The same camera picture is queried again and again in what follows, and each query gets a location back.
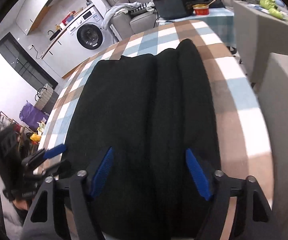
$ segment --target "black door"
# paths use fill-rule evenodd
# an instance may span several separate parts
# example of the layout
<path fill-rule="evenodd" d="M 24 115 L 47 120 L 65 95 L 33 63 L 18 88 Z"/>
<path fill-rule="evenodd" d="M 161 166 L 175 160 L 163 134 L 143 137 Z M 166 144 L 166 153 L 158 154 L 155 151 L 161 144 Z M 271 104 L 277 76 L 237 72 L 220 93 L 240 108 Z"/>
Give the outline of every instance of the black door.
<path fill-rule="evenodd" d="M 88 23 L 78 29 L 77 40 L 87 49 L 98 49 L 103 43 L 103 34 L 97 26 Z"/>

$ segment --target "kitchen counter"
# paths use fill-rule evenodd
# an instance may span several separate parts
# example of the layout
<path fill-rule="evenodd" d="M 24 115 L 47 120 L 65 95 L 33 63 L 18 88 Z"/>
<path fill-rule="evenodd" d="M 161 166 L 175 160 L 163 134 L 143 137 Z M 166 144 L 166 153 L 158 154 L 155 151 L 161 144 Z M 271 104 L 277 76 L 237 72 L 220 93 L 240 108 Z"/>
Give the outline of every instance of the kitchen counter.
<path fill-rule="evenodd" d="M 84 12 L 86 12 L 88 9 L 90 9 L 92 6 L 94 6 L 94 4 L 90 4 L 89 6 L 87 6 L 85 9 L 83 9 L 83 11 L 81 11 L 76 17 L 74 17 L 73 20 L 71 20 L 63 30 L 61 30 L 61 32 L 55 37 L 54 40 L 52 40 L 52 42 L 50 43 L 50 45 L 47 47 L 46 51 L 42 53 L 42 59 L 44 58 L 44 56 L 46 55 L 46 53 L 48 53 L 48 51 L 51 49 L 51 47 L 55 44 L 55 42 L 57 42 L 57 40 L 66 32 L 67 28 L 76 21 L 76 19 L 82 15 Z"/>

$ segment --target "checkered tablecloth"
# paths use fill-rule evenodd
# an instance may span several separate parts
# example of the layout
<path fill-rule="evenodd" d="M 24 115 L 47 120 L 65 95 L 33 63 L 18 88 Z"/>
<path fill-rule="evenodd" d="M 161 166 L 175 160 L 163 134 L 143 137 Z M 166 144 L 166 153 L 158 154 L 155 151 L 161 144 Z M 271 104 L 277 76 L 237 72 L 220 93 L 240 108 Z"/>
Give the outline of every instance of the checkered tablecloth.
<path fill-rule="evenodd" d="M 208 15 L 191 15 L 188 17 L 164 20 L 157 20 L 159 26 L 172 22 L 180 22 L 186 20 L 200 20 L 205 22 L 214 33 L 222 40 L 226 46 L 236 48 L 235 32 L 234 32 L 234 12 L 226 8 L 211 8 Z"/>
<path fill-rule="evenodd" d="M 65 142 L 83 87 L 98 61 L 119 59 L 121 55 L 156 55 L 164 49 L 176 48 L 186 38 L 191 39 L 198 49 L 210 81 L 222 170 L 228 176 L 241 179 L 248 175 L 255 176 L 271 202 L 271 147 L 255 94 L 227 47 L 205 22 L 198 20 L 170 23 L 133 35 L 80 64 L 50 114 L 39 149 L 52 148 Z M 61 155 L 47 160 L 38 171 L 60 159 Z M 231 222 L 233 215 L 234 210 L 229 211 L 228 220 L 230 218 Z"/>

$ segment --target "bolt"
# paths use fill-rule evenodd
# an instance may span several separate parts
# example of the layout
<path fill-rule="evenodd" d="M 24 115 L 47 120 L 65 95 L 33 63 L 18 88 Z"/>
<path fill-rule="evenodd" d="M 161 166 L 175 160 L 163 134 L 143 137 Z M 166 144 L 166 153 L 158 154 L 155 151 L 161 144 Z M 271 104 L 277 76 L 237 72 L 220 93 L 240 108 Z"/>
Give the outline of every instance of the bolt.
<path fill-rule="evenodd" d="M 53 177 L 47 177 L 46 179 L 45 179 L 45 182 L 46 183 L 50 183 L 50 182 L 52 182 L 53 181 Z"/>
<path fill-rule="evenodd" d="M 256 182 L 256 179 L 255 179 L 255 177 L 254 176 L 248 176 L 248 181 L 250 181 L 250 182 Z"/>
<path fill-rule="evenodd" d="M 79 171 L 79 172 L 77 173 L 77 175 L 78 175 L 79 177 L 84 177 L 84 176 L 87 175 L 87 172 L 86 172 L 86 171 Z"/>
<path fill-rule="evenodd" d="M 215 176 L 218 176 L 218 177 L 222 177 L 222 176 L 224 176 L 224 172 L 219 171 L 219 170 L 215 171 L 214 174 L 215 174 Z"/>

